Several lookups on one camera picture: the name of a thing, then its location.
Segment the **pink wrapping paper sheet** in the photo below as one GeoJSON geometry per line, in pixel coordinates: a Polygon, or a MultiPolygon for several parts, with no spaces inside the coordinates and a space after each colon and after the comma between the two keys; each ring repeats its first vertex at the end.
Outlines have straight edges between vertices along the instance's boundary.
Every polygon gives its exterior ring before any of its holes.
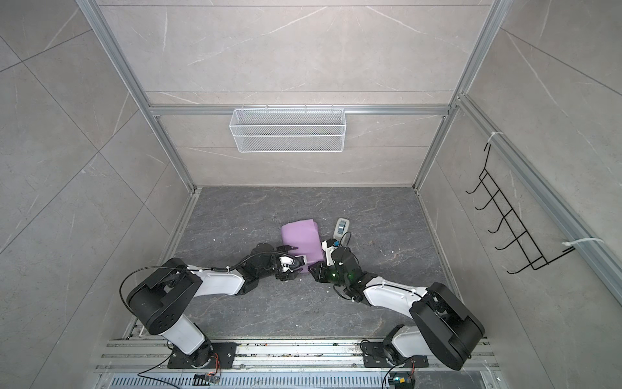
{"type": "Polygon", "coordinates": [[[319,227],[313,219],[299,220],[283,225],[281,236],[283,244],[295,247],[291,254],[306,257],[307,263],[301,270],[302,274],[309,272],[309,265],[325,260],[319,227]]]}

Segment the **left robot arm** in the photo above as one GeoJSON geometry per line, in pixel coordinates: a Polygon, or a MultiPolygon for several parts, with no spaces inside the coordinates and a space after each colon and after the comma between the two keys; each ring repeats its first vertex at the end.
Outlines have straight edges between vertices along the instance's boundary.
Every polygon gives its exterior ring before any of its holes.
{"type": "Polygon", "coordinates": [[[267,277],[289,281],[308,264],[303,254],[292,254],[293,246],[258,244],[239,263],[227,267],[196,267],[171,258],[134,287],[120,292],[125,308],[151,335],[173,345],[172,358],[183,366],[201,369],[218,366],[216,351],[206,333],[186,316],[186,308],[198,297],[241,296],[267,277]]]}

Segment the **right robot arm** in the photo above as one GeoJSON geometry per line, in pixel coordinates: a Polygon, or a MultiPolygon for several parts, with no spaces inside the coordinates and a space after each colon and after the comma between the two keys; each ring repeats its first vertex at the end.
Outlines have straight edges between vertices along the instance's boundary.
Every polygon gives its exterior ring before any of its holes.
{"type": "Polygon", "coordinates": [[[392,366],[431,353],[444,366],[459,371],[485,337],[484,325],[444,284],[427,288],[402,285],[366,272],[345,246],[333,249],[327,260],[309,266],[319,283],[343,290],[349,301],[402,314],[415,323],[398,325],[372,355],[392,366]]]}

